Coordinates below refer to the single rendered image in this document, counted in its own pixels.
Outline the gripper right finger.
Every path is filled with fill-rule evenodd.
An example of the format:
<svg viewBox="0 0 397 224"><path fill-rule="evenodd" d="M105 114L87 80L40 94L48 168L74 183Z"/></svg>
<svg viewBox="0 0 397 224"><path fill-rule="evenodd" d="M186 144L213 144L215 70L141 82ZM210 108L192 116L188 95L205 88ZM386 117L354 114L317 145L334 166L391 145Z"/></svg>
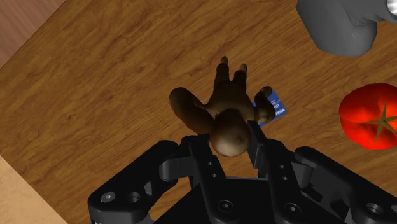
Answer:
<svg viewBox="0 0 397 224"><path fill-rule="evenodd" d="M276 224L397 224L397 198L311 147L289 151L258 123L249 157L266 176Z"/></svg>

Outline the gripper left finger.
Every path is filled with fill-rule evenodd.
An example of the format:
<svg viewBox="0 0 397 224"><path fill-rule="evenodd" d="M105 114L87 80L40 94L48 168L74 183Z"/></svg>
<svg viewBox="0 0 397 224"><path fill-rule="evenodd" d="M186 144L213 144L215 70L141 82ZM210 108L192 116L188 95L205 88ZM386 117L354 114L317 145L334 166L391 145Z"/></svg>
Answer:
<svg viewBox="0 0 397 224"><path fill-rule="evenodd" d="M191 190L153 221L150 209L183 177ZM89 196L90 224L236 224L225 181L207 135L159 141Z"/></svg>

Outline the blue bank card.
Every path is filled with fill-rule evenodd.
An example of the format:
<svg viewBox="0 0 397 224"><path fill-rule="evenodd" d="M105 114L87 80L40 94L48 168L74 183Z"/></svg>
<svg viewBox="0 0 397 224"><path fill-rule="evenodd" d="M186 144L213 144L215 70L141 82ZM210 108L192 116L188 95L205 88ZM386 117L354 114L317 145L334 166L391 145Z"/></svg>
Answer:
<svg viewBox="0 0 397 224"><path fill-rule="evenodd" d="M269 120L268 122L276 120L287 113L287 109L285 108L284 104L282 103L279 96L274 90L267 97L267 99L270 101L270 103L273 105L275 109L275 116L273 117L273 119Z"/></svg>

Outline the red tomato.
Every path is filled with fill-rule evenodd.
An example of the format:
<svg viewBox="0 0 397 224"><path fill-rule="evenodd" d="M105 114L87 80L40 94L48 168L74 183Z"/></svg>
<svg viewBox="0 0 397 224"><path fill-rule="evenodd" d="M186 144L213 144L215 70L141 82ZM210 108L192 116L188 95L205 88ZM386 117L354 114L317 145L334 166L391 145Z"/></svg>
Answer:
<svg viewBox="0 0 397 224"><path fill-rule="evenodd" d="M397 87L373 83L359 87L341 101L338 113L349 140L368 150L397 146Z"/></svg>

